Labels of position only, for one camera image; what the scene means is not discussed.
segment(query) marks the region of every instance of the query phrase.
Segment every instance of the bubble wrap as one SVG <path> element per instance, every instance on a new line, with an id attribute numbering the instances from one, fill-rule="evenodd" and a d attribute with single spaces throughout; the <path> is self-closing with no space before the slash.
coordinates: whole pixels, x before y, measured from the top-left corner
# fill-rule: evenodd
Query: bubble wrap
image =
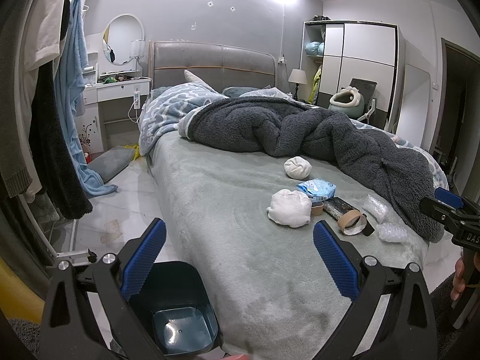
<path id="1" fill-rule="evenodd" d="M 407 229 L 399 225 L 385 223 L 377 226 L 378 237 L 385 242 L 405 243 L 409 240 Z"/>
<path id="2" fill-rule="evenodd" d="M 367 195 L 363 209 L 371 213 L 380 224 L 388 215 L 388 206 L 373 195 Z"/>

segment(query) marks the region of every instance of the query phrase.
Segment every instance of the blue patterned comforter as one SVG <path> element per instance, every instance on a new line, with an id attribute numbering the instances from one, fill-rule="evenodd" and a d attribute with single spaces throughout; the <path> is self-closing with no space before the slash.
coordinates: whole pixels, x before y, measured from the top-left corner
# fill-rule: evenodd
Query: blue patterned comforter
<path id="1" fill-rule="evenodd" d="M 180 119 L 188 112 L 225 98 L 204 82 L 188 82 L 149 100 L 140 121 L 140 155 L 148 154 L 163 134 L 178 130 Z"/>

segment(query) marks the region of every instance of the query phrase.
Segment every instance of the lamp shade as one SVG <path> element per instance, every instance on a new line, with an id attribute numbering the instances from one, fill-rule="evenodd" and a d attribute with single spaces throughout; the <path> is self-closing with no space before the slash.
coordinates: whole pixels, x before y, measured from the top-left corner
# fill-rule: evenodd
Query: lamp shade
<path id="1" fill-rule="evenodd" d="M 289 83 L 307 85 L 307 75 L 303 70 L 293 69 L 290 74 Z"/>
<path id="2" fill-rule="evenodd" d="M 145 41 L 144 40 L 132 40 L 130 42 L 130 58 L 143 57 L 144 50 L 145 50 Z"/>

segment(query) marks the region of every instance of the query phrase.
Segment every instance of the power strip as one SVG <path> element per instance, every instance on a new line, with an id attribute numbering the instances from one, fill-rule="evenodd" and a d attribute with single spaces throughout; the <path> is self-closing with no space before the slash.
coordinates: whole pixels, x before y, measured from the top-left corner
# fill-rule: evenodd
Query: power strip
<path id="1" fill-rule="evenodd" d="M 133 93 L 133 108 L 140 109 L 140 91 L 138 90 Z"/>

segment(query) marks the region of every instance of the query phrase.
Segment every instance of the white lamp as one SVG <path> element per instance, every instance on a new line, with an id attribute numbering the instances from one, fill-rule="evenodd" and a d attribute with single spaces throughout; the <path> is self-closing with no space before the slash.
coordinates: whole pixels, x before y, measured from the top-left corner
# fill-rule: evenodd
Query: white lamp
<path id="1" fill-rule="evenodd" d="M 130 42 L 130 58 L 135 58 L 135 77 L 137 77 L 138 59 L 143 57 L 145 51 L 144 40 L 132 40 Z"/>
<path id="2" fill-rule="evenodd" d="M 290 74 L 289 83 L 294 83 L 297 85 L 295 88 L 295 95 L 293 96 L 294 100 L 298 100 L 299 85 L 307 85 L 307 74 L 305 71 L 300 69 L 292 69 Z"/>

